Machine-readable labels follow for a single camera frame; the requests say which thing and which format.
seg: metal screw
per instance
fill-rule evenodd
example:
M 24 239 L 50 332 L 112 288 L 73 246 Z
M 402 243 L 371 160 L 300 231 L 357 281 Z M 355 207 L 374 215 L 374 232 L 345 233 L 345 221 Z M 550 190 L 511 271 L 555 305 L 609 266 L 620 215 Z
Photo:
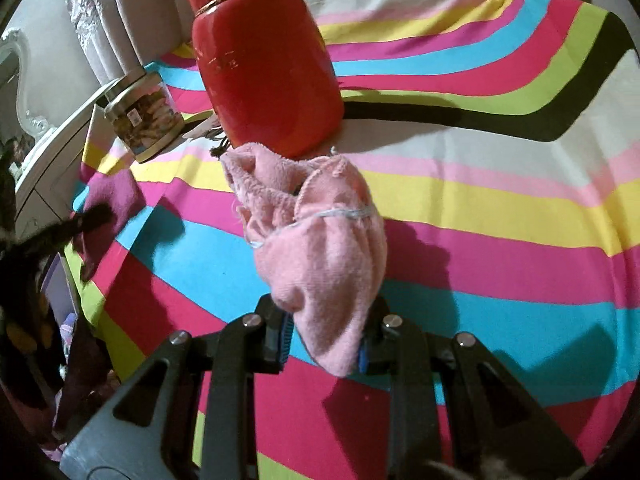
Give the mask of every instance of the metal screw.
M 260 326 L 260 323 L 262 323 L 260 314 L 247 314 L 242 318 L 242 324 L 246 327 Z
M 460 332 L 456 336 L 456 341 L 460 346 L 469 348 L 476 344 L 476 336 L 469 332 Z
M 183 343 L 186 343 L 189 338 L 190 335 L 188 332 L 185 332 L 184 330 L 178 330 L 169 336 L 169 341 L 171 341 L 172 345 L 181 345 Z
M 382 324 L 386 328 L 398 328 L 402 325 L 402 318 L 400 316 L 396 316 L 396 314 L 388 314 L 383 318 Z

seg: colorful striped fabric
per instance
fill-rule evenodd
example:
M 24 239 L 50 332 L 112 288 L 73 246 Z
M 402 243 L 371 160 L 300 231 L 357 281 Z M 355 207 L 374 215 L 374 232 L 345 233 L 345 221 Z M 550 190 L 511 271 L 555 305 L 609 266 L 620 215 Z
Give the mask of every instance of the colorful striped fabric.
M 575 0 L 306 2 L 346 101 L 336 148 L 386 218 L 382 294 L 425 330 L 475 333 L 593 461 L 640 372 L 640 70 L 622 23 Z M 152 68 L 187 118 L 208 112 L 187 45 Z M 128 166 L 147 204 L 81 285 L 123 377 L 267 291 L 210 146 L 137 164 L 89 132 L 75 209 Z M 385 387 L 332 378 L 296 336 L 285 372 L 257 379 L 262 478 L 384 478 Z

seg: red vase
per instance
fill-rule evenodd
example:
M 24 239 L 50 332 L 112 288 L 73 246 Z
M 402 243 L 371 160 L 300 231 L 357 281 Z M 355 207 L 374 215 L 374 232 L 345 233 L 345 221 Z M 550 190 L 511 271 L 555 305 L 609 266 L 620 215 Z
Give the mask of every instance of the red vase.
M 260 142 L 293 158 L 340 127 L 331 60 L 303 0 L 190 0 L 202 81 L 236 147 Z

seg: barcode sticker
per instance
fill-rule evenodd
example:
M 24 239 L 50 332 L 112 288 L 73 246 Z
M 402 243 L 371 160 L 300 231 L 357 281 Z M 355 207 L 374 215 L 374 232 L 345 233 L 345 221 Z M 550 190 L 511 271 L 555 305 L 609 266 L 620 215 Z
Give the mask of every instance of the barcode sticker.
M 135 108 L 127 113 L 127 117 L 129 118 L 129 121 L 131 121 L 131 124 L 133 124 L 134 128 L 142 122 L 142 117 L 140 117 L 140 114 Z

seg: pink towel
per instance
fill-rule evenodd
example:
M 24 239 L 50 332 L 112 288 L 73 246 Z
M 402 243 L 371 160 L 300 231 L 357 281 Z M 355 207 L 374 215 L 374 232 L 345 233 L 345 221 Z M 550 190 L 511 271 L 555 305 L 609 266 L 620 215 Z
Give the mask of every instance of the pink towel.
M 348 375 L 386 265 L 367 183 L 341 155 L 296 162 L 251 143 L 220 160 L 273 300 L 293 313 L 312 359 Z
M 74 249 L 82 254 L 84 259 L 80 271 L 80 278 L 84 282 L 93 277 L 100 260 L 129 219 L 145 206 L 145 197 L 129 169 L 108 176 L 96 173 L 89 181 L 89 193 L 84 200 L 84 210 L 98 204 L 108 204 L 113 212 L 113 219 L 74 239 Z

